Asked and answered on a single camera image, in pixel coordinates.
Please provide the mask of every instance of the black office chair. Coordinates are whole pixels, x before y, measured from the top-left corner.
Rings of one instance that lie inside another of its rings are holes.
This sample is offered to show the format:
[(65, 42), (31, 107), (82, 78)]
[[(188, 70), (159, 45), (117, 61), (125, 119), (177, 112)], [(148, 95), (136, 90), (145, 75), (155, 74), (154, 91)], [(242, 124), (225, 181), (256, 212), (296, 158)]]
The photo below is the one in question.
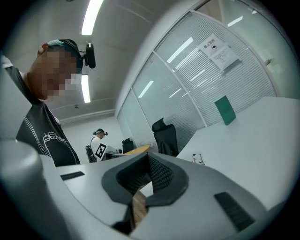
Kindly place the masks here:
[(95, 163), (97, 162), (96, 157), (93, 154), (92, 148), (90, 148), (90, 146), (85, 146), (85, 151), (86, 151), (86, 155), (88, 156), (89, 162), (90, 163)]
[(123, 144), (123, 153), (127, 153), (135, 148), (133, 145), (133, 141), (131, 141), (130, 138), (123, 140), (122, 144)]
[(176, 130), (173, 124), (166, 125), (164, 118), (153, 123), (152, 131), (158, 146), (158, 152), (170, 156), (179, 154), (177, 147)]

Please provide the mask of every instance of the green folder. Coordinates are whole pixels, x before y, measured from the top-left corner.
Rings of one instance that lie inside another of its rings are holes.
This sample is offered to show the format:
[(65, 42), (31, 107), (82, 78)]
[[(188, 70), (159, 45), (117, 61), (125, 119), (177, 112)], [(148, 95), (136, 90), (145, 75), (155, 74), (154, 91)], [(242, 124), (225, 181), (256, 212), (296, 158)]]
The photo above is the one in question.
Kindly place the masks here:
[(229, 125), (236, 118), (233, 107), (226, 96), (216, 101), (215, 105), (217, 106), (225, 125)]

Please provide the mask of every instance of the person in background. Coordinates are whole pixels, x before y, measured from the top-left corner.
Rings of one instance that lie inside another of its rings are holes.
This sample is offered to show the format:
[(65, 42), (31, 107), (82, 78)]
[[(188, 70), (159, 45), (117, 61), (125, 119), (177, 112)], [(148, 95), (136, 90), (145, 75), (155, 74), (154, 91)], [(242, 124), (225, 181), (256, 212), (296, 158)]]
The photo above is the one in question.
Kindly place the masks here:
[(101, 144), (101, 139), (103, 139), (105, 135), (108, 135), (108, 133), (99, 128), (97, 131), (93, 132), (93, 135), (94, 137), (90, 142), (90, 147), (92, 148), (93, 154), (95, 155), (97, 160), (100, 161), (100, 158), (96, 155), (96, 152)]
[(83, 60), (77, 44), (71, 39), (43, 44), (27, 73), (20, 72), (2, 54), (0, 57), (1, 66), (32, 105), (16, 139), (31, 145), (39, 154), (51, 157), (56, 166), (80, 164), (58, 119), (44, 103), (64, 90), (72, 74), (81, 73)]

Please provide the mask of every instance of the black t-shirt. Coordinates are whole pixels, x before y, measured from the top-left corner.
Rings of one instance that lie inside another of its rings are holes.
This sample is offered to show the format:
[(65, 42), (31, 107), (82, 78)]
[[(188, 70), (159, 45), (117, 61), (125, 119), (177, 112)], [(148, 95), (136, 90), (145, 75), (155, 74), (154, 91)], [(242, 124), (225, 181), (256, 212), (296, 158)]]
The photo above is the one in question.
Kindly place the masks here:
[(17, 68), (8, 67), (6, 70), (32, 104), (17, 134), (17, 140), (28, 143), (39, 154), (51, 157), (55, 166), (80, 164), (77, 154), (47, 105), (31, 93)]

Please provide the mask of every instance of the printed notice sign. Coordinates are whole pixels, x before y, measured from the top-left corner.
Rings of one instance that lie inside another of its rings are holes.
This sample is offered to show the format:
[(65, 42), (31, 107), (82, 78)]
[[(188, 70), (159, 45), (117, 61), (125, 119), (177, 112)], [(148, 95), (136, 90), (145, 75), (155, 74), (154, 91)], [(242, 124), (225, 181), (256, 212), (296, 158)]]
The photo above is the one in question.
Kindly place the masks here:
[(219, 38), (217, 38), (214, 34), (211, 34), (208, 38), (201, 42), (197, 48), (204, 52), (208, 57), (211, 57), (224, 46), (225, 44)]
[(221, 71), (223, 71), (239, 58), (234, 54), (229, 46), (225, 45), (214, 55), (212, 55), (210, 59), (218, 66)]

